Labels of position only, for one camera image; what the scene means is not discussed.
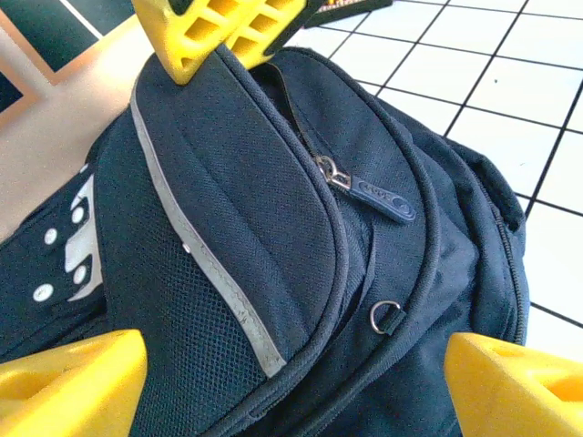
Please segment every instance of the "metal zipper slider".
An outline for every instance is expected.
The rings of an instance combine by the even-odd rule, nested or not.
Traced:
[[[375,208],[397,223],[411,223],[417,213],[411,204],[398,194],[379,188],[356,176],[342,173],[336,167],[333,159],[326,156],[315,158],[316,165],[324,175],[326,182],[340,188],[351,198],[360,200],[369,207]]]

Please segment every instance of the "navy blue backpack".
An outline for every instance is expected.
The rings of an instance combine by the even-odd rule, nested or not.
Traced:
[[[153,56],[0,247],[0,359],[139,329],[132,436],[458,436],[446,344],[524,343],[524,249],[490,161],[327,59]]]

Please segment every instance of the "reflective strip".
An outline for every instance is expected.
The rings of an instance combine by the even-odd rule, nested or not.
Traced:
[[[213,255],[174,198],[164,171],[159,164],[158,156],[156,155],[148,129],[144,123],[144,118],[139,112],[138,101],[136,99],[137,84],[138,82],[132,92],[130,103],[131,113],[138,132],[139,143],[146,156],[149,174],[162,203],[162,207],[166,211],[172,228],[179,234],[183,243],[189,247],[192,258],[194,258],[207,278],[209,278],[209,281],[229,306],[242,327],[243,332],[245,332],[261,368],[267,377],[271,378],[285,366],[286,362],[277,350],[270,333],[265,328],[265,325],[263,325],[257,311],[253,308],[243,290]]]

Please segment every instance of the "yellow plastic object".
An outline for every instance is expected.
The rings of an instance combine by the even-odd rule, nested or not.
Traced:
[[[306,6],[306,0],[194,0],[182,15],[169,0],[132,0],[160,62],[186,85],[202,62],[226,43],[246,68],[269,59],[265,50]]]
[[[0,437],[126,437],[146,368],[137,330],[0,364]]]
[[[454,334],[445,377],[465,437],[583,436],[583,363]]]

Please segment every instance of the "zipper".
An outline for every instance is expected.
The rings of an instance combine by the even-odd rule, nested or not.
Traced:
[[[376,209],[397,223],[406,225],[415,220],[417,213],[411,203],[402,196],[379,188],[356,176],[342,173],[330,157],[319,155],[313,159],[328,185],[338,189],[346,196]]]
[[[496,204],[490,198],[486,187],[482,184],[482,181],[478,177],[476,173],[476,180],[480,189],[482,189],[482,193],[484,197],[486,197],[486,201],[488,202],[488,206],[492,210],[492,215],[494,216],[494,222],[496,223],[496,227],[498,228],[498,233],[500,234],[500,239],[502,240],[502,246],[504,247],[504,252],[506,253],[506,259],[508,261],[508,268],[510,269],[510,277],[512,279],[512,286],[514,288],[515,295],[517,297],[517,317],[518,317],[518,326],[517,332],[515,334],[514,343],[522,344],[525,340],[525,333],[526,333],[526,323],[525,323],[525,308],[523,303],[523,292],[522,288],[520,287],[520,280],[518,279],[518,272],[517,272],[517,265],[514,262],[514,254],[512,253],[512,248],[510,246],[510,241],[508,240],[508,234],[506,233],[506,224],[500,211],[496,207]]]

